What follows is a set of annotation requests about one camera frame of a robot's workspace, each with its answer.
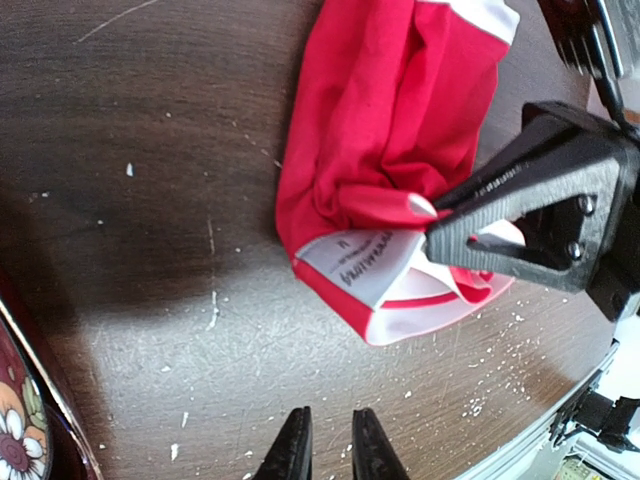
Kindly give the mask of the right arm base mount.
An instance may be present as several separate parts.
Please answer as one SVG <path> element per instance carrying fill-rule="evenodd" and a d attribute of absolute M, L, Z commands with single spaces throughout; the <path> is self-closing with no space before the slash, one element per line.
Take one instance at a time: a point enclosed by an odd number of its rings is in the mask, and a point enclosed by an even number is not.
<path fill-rule="evenodd" d="M 638 453 L 639 444 L 630 438 L 631 423 L 638 413 L 638 399 L 611 400 L 588 388 L 559 409 L 549 440 L 553 446 L 560 446 L 569 438 L 586 433 L 614 453 Z"/>

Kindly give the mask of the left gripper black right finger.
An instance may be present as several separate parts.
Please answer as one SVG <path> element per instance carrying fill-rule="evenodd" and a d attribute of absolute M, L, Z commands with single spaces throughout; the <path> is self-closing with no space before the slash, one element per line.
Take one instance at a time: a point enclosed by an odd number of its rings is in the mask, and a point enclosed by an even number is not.
<path fill-rule="evenodd" d="M 352 445 L 354 479 L 409 479 L 373 409 L 353 412 Z"/>

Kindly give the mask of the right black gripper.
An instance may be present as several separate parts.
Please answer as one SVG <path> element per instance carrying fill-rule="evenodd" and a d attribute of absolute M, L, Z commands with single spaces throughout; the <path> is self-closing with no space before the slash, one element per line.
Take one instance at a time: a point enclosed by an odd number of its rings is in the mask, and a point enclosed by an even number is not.
<path fill-rule="evenodd" d="M 589 283 L 609 321 L 639 313 L 639 168 L 613 123 L 527 103 L 521 133 L 435 206 L 451 213 L 426 232 L 432 262 L 566 291 Z"/>

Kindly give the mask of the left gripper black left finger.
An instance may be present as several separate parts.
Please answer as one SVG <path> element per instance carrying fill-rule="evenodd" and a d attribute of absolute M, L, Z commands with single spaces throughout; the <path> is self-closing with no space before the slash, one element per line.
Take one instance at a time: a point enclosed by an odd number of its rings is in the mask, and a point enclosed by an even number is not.
<path fill-rule="evenodd" d="M 293 409 L 254 475 L 255 480 L 312 478 L 312 414 L 309 406 Z"/>

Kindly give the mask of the red white underwear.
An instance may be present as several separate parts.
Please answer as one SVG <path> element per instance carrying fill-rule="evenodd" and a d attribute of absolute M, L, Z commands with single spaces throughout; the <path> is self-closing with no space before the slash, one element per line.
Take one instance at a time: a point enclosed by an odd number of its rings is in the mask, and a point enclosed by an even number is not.
<path fill-rule="evenodd" d="M 472 171 L 520 21 L 502 1 L 327 1 L 306 44 L 276 198 L 295 275 L 385 346 L 462 320 L 512 278 L 428 259 Z"/>

